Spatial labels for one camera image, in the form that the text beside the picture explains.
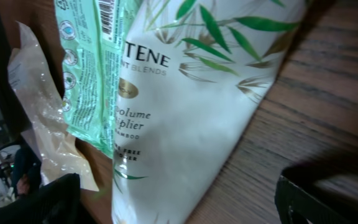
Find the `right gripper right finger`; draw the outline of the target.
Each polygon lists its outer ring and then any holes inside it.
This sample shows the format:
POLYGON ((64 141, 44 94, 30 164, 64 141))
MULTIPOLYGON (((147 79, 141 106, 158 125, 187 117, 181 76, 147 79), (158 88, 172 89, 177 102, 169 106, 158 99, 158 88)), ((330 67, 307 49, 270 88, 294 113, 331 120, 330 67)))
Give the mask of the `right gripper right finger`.
POLYGON ((286 167, 278 178, 275 206, 282 223, 358 224, 358 202, 317 186, 337 174, 358 174, 358 163, 321 161, 286 167))

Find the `white cosmetic tube gold cap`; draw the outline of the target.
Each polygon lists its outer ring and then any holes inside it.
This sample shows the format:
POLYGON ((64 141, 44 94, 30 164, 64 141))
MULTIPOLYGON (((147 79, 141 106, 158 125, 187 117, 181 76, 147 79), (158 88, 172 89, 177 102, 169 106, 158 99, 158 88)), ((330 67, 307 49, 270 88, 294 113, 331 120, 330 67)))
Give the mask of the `white cosmetic tube gold cap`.
POLYGON ((273 85, 309 6, 141 4, 114 109, 114 223, 186 221, 273 85))

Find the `beige mushroom pouch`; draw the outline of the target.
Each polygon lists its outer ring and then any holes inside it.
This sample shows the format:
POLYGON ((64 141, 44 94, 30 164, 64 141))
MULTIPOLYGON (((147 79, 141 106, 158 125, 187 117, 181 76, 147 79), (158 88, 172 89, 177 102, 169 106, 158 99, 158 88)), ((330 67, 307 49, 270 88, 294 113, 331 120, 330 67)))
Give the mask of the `beige mushroom pouch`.
POLYGON ((63 100, 38 39, 27 25, 18 26, 21 46, 12 50, 8 80, 31 123, 31 130, 22 136, 41 161, 42 183, 47 185, 65 174, 78 174, 82 189, 97 192, 91 166, 77 150, 76 138, 67 132, 63 100))

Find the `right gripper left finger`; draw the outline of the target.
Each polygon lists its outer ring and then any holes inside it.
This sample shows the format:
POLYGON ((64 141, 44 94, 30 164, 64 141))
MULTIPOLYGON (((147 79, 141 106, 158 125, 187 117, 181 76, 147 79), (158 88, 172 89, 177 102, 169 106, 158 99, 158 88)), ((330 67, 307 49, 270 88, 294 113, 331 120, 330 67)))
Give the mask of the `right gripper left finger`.
POLYGON ((0 208, 0 224, 74 223, 79 202, 80 176, 66 174, 0 208))

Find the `teal snack packet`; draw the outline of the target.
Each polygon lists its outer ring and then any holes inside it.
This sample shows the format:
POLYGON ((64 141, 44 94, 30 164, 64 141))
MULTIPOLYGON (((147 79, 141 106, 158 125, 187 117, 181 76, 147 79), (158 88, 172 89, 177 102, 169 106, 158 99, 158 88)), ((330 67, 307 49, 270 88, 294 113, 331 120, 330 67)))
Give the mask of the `teal snack packet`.
POLYGON ((68 132, 113 157, 114 106, 135 0, 55 0, 68 132))

